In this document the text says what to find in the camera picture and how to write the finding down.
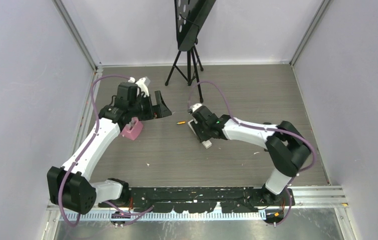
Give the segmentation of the white remote control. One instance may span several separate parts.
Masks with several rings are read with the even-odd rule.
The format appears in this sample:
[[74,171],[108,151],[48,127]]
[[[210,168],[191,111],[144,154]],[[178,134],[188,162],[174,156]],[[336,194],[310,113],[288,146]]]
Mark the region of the white remote control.
[[193,131],[198,141],[206,148],[210,148],[212,143],[210,141],[210,136],[204,131],[202,126],[194,119],[188,121],[188,126]]

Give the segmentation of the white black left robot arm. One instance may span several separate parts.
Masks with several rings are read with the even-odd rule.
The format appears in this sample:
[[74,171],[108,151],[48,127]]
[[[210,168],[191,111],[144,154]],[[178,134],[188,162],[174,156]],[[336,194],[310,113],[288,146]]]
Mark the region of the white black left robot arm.
[[112,141],[119,137],[135,140],[143,129],[143,121],[171,116],[160,91],[155,91],[156,104],[148,90],[150,80],[133,77],[119,84],[112,104],[104,106],[97,122],[74,154],[61,166],[51,167],[47,181],[51,203],[87,214],[93,206],[110,201],[118,207],[130,201],[127,182],[109,178],[91,183],[91,175]]

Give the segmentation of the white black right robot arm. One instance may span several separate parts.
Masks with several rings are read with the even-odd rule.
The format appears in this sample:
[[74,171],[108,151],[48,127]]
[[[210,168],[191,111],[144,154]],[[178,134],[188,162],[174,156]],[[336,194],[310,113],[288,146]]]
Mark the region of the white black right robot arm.
[[218,117],[201,103],[192,105],[188,113],[193,118],[190,128],[205,148],[212,145],[211,139],[221,139],[253,144],[269,153],[274,170],[259,192],[260,201],[266,205],[280,202],[312,153],[311,145],[287,121],[275,125],[247,122],[227,114]]

